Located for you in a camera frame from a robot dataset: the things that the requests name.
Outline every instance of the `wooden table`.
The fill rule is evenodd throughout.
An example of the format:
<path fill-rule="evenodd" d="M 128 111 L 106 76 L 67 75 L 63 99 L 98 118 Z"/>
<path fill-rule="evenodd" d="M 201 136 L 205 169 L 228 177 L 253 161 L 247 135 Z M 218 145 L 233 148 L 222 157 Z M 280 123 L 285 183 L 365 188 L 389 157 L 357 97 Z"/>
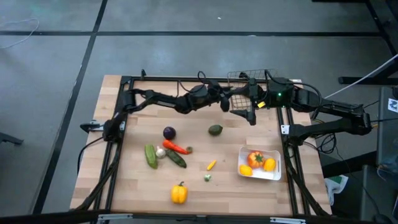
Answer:
<path fill-rule="evenodd" d="M 111 118 L 118 94 L 121 76 L 106 75 L 99 93 L 93 119 Z M 183 82 L 191 89 L 197 82 Z M 135 88 L 153 89 L 176 95 L 175 82 L 135 81 Z M 168 213 L 191 215 L 291 215 L 287 176 L 284 161 L 279 181 L 241 177 L 238 175 L 238 152 L 241 146 L 251 149 L 278 150 L 282 155 L 279 125 L 275 109 L 259 110 L 257 125 L 231 113 L 224 113 L 220 105 L 212 105 L 190 114 L 179 114 L 173 109 L 150 105 L 129 115 L 119 164 L 112 211 L 128 213 Z M 310 124 L 306 113 L 293 112 L 297 124 Z M 220 136 L 207 133 L 213 124 L 224 127 Z M 175 143 L 192 146 L 193 154 L 183 155 L 186 169 L 170 159 L 159 160 L 157 170 L 150 168 L 144 157 L 144 145 L 161 146 L 162 131 L 166 126 L 177 130 Z M 90 133 L 88 142 L 101 136 Z M 103 163 L 106 142 L 86 149 L 77 178 L 70 207 L 79 206 L 97 184 Z M 308 146 L 300 147 L 305 183 L 324 210 L 331 213 L 318 152 Z M 211 171 L 207 165 L 216 159 Z M 203 180 L 211 174 L 209 182 Z M 170 201 L 173 185 L 185 182 L 188 199 L 184 205 Z M 105 186 L 101 208 L 104 207 L 108 186 Z M 300 191 L 295 186 L 299 212 L 303 212 Z"/>

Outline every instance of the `white container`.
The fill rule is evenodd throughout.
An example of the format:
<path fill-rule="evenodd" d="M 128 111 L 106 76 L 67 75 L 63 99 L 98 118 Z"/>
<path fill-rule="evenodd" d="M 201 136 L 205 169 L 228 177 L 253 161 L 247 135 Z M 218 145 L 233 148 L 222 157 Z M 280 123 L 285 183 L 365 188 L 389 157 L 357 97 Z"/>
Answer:
<path fill-rule="evenodd" d="M 253 169 L 252 176 L 245 176 L 242 175 L 239 171 L 240 165 L 247 165 L 248 164 L 248 155 L 250 152 L 261 152 L 265 159 L 273 158 L 276 161 L 276 166 L 274 171 L 265 171 L 263 167 Z M 260 179 L 267 179 L 267 180 L 279 180 L 282 177 L 282 170 L 280 168 L 280 153 L 278 151 L 263 151 L 263 150 L 253 150 L 248 149 L 246 147 L 242 147 L 239 151 L 238 157 L 238 174 L 243 177 L 253 177 L 253 178 L 260 178 Z"/>

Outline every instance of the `purple eggplant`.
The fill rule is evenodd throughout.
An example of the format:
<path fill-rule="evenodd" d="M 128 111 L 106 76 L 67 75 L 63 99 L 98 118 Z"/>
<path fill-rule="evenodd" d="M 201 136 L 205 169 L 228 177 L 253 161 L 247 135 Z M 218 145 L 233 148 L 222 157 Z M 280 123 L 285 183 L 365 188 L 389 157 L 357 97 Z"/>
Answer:
<path fill-rule="evenodd" d="M 175 138 L 176 132 L 175 129 L 172 127 L 166 127 L 163 130 L 163 136 L 164 138 L 166 138 L 167 140 L 172 140 Z"/>

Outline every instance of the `gray floor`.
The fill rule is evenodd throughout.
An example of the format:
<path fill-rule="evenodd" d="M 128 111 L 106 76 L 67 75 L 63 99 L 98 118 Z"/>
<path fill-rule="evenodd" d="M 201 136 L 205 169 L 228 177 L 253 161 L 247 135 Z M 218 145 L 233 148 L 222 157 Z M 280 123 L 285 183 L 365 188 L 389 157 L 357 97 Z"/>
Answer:
<path fill-rule="evenodd" d="M 0 2 L 0 23 L 36 17 L 39 30 L 92 30 L 101 1 Z M 0 27 L 30 30 L 34 24 Z M 373 32 L 364 4 L 301 1 L 109 0 L 102 31 L 305 31 Z M 20 39 L 1 36 L 0 46 Z M 1 144 L 0 215 L 32 209 L 89 37 L 34 36 L 0 50 L 0 131 L 25 139 Z M 66 211 L 76 181 L 76 160 L 104 75 L 191 75 L 274 68 L 278 76 L 301 78 L 324 96 L 342 88 L 339 76 L 363 76 L 390 58 L 378 37 L 97 37 L 43 212 Z M 333 97 L 352 103 L 378 98 L 377 86 L 354 86 Z M 367 110 L 377 116 L 377 105 Z M 320 115 L 325 120 L 331 116 Z M 344 158 L 375 150 L 376 132 L 338 135 Z"/>

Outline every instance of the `wire basket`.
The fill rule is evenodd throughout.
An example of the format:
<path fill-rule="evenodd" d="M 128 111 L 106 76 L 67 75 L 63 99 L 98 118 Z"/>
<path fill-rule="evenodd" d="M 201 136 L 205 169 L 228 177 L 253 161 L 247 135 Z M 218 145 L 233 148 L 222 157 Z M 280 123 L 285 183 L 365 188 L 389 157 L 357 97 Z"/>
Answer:
<path fill-rule="evenodd" d="M 227 78 L 228 86 L 233 88 L 244 87 L 248 82 L 248 78 L 255 78 L 257 84 L 261 86 L 263 90 L 267 90 L 266 74 L 264 69 L 228 72 Z M 233 110 L 251 111 L 251 101 L 248 97 L 243 95 L 233 95 L 231 97 L 231 104 Z"/>

